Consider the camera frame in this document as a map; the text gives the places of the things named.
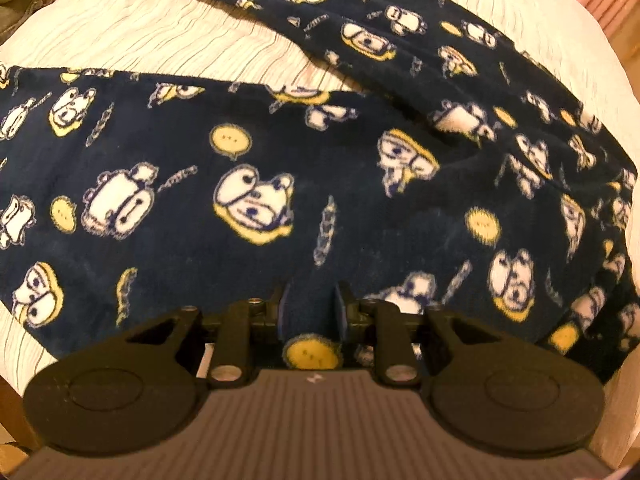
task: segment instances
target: bed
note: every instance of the bed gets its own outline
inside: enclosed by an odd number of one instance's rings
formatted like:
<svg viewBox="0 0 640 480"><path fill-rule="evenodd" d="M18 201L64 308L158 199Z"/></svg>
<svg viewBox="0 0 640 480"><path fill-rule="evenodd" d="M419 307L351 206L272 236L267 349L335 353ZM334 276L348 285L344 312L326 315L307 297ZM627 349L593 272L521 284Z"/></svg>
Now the bed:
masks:
<svg viewBox="0 0 640 480"><path fill-rule="evenodd" d="M453 0L526 50L599 117L640 163L640 104L606 37L575 0ZM2 47L6 64L94 67L204 76L229 82L294 84L358 90L324 62L312 62L271 29L210 0L57 0L30 18ZM626 231L634 261L640 227ZM633 268L640 283L640 269ZM0 375L18 393L55 359L0 308ZM608 408L592 443L606 462L620 463L640 431L640 352L607 385Z"/></svg>

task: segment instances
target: mattress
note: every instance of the mattress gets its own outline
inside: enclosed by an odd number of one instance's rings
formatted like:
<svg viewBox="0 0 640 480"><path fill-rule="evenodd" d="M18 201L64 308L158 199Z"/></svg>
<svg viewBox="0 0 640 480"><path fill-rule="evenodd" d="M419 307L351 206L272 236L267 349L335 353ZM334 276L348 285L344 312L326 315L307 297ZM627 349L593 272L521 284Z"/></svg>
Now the mattress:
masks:
<svg viewBox="0 0 640 480"><path fill-rule="evenodd" d="M598 23L575 0L453 0L550 70L639 165L640 104ZM94 67L327 90L357 89L290 41L210 0L57 0L2 47L6 64ZM632 260L640 225L629 222ZM634 269L636 283L640 270ZM0 308L0 375L22 394L54 358Z"/></svg>

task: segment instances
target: cream striped fabric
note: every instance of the cream striped fabric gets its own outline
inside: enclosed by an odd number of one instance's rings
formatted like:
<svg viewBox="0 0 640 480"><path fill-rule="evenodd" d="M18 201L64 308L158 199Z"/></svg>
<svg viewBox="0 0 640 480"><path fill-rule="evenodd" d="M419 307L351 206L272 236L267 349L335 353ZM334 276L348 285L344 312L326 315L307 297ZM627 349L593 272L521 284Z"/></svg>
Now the cream striped fabric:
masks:
<svg viewBox="0 0 640 480"><path fill-rule="evenodd" d="M640 104L597 22L575 0L453 1L544 64L640 162L636 136ZM110 68L273 86L354 88L325 63L311 62L290 41L242 11L210 0L57 0L28 19L0 47L0 59L21 66ZM635 228L633 216L627 240L637 259L640 226ZM634 275L639 283L640 266ZM0 375L20 394L37 370L54 361L1 305L0 345Z"/></svg>

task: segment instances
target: ribbed gray panel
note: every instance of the ribbed gray panel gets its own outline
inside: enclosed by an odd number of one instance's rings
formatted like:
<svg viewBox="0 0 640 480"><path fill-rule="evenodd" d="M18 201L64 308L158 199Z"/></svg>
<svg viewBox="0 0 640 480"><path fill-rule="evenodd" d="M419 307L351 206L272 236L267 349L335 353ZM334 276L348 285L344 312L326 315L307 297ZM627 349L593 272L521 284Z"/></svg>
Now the ribbed gray panel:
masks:
<svg viewBox="0 0 640 480"><path fill-rule="evenodd" d="M365 370L264 370L210 394L167 441L116 458L44 448L12 480L573 480L610 471L586 450L545 460L500 458L446 433L415 392Z"/></svg>

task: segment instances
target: brown ribbed surface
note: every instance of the brown ribbed surface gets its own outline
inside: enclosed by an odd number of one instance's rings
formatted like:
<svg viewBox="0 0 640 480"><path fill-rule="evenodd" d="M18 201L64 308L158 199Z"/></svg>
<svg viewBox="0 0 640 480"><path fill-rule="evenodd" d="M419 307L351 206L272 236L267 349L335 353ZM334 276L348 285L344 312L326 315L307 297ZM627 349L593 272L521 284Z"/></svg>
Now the brown ribbed surface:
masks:
<svg viewBox="0 0 640 480"><path fill-rule="evenodd" d="M585 450L524 461L456 440L417 394L377 386L366 371L266 370L209 396L162 444L111 459L44 448L12 480L572 480L609 471Z"/></svg>

